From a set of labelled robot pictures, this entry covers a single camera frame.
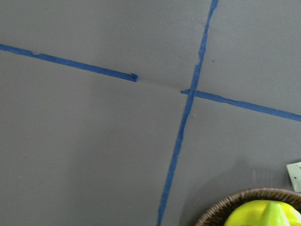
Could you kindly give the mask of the brown wicker basket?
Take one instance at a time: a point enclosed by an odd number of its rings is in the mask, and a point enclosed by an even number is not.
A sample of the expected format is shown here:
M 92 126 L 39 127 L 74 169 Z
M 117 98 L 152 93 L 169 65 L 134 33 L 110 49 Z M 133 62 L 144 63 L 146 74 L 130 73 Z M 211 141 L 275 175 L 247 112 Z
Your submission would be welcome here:
M 301 194 L 283 188 L 256 187 L 230 194 L 212 205 L 195 223 L 196 226 L 222 226 L 239 206 L 253 200 L 281 201 L 301 209 Z

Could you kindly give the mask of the yellow lemon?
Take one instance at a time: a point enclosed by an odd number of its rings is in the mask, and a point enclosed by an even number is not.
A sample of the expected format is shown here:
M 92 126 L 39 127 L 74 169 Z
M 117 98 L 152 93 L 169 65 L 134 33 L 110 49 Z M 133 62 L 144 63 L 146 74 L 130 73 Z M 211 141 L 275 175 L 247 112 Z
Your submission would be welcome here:
M 226 226 L 299 226 L 301 214 L 285 202 L 255 200 L 236 208 L 224 224 Z

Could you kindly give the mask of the paper price tag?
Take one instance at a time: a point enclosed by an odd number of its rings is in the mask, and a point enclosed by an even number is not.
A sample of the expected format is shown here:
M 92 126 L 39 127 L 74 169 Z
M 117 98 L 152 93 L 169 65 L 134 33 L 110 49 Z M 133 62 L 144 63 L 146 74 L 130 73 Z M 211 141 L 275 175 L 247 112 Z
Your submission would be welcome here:
M 296 162 L 286 166 L 289 178 L 295 192 L 301 192 L 301 163 Z

